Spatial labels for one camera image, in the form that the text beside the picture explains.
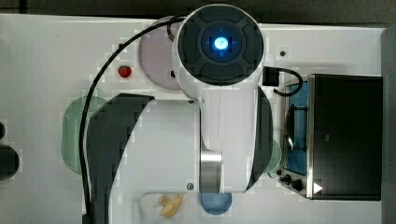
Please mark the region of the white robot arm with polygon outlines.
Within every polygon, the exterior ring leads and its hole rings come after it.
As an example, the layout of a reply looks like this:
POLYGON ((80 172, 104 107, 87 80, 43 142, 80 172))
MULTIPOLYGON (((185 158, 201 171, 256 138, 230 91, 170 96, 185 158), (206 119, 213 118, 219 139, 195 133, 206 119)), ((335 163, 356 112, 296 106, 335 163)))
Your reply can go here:
POLYGON ((185 99, 121 93, 90 119, 87 224, 140 224, 148 194, 249 190, 273 148, 263 58, 262 32, 242 9, 216 4, 189 14, 172 55, 185 99))

